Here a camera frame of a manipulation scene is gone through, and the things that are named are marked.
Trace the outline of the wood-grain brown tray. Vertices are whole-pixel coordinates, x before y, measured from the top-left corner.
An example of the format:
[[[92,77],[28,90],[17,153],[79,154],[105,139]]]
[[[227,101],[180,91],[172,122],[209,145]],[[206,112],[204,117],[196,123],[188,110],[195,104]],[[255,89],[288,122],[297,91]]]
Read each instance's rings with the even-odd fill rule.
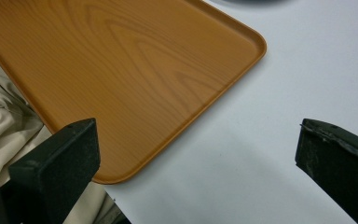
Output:
[[[0,0],[0,66],[52,132],[96,119],[101,184],[136,175],[266,50],[203,0]]]

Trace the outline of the beige cloth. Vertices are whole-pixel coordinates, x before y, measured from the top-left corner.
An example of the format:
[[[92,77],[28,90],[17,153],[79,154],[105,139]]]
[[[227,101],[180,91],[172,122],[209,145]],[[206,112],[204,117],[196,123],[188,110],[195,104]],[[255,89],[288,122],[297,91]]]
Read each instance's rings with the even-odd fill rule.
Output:
[[[8,166],[47,140],[50,132],[0,67],[0,186]],[[90,183],[63,224],[128,224],[102,186]]]

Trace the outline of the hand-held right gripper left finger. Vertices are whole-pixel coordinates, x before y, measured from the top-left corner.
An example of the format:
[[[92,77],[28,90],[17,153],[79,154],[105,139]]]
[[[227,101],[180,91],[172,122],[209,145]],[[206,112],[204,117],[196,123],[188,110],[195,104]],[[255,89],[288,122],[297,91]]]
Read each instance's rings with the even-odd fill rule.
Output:
[[[100,167],[95,119],[57,131],[8,167],[10,224],[62,224]]]

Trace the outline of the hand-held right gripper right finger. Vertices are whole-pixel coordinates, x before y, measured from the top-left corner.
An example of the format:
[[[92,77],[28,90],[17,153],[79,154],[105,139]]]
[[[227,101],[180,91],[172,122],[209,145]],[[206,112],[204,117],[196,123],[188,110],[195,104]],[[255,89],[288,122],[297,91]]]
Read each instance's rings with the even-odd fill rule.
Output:
[[[295,161],[358,224],[358,136],[334,124],[304,119]]]

